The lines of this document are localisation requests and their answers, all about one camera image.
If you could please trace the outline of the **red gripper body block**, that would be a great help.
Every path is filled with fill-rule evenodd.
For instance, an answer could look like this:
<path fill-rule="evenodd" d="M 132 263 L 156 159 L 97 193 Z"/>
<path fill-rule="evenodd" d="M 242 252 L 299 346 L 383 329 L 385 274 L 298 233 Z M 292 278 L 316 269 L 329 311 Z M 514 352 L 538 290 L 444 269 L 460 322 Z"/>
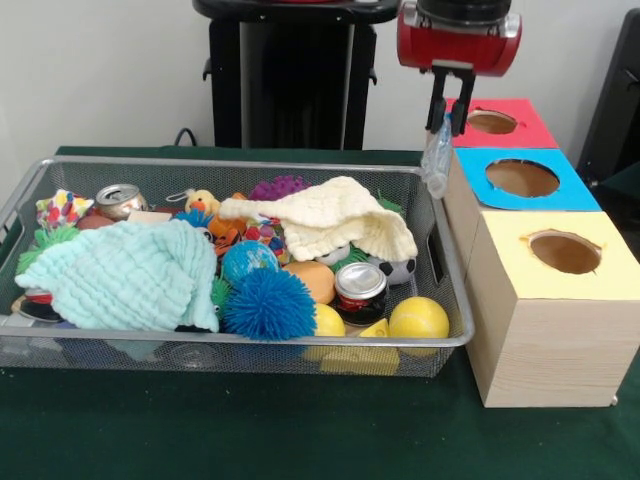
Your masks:
<path fill-rule="evenodd" d="M 516 57 L 521 35 L 522 18 L 516 13 L 496 20 L 454 21 L 406 2 L 398 15 L 397 55 L 406 67 L 451 67 L 502 76 Z"/>

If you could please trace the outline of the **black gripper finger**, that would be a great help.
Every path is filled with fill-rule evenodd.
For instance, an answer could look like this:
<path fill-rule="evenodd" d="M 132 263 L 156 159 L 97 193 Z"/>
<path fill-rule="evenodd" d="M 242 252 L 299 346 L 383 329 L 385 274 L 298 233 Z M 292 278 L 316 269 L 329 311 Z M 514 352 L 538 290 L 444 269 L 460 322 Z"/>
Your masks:
<path fill-rule="evenodd" d="M 459 97 L 455 100 L 451 109 L 451 132 L 453 135 L 462 135 L 465 131 L 468 110 L 475 84 L 475 73 L 454 72 L 453 75 L 459 79 L 462 84 Z"/>
<path fill-rule="evenodd" d="M 429 113 L 426 128 L 429 131 L 439 131 L 444 122 L 447 102 L 444 98 L 444 88 L 449 75 L 447 69 L 433 69 L 434 76 Z"/>

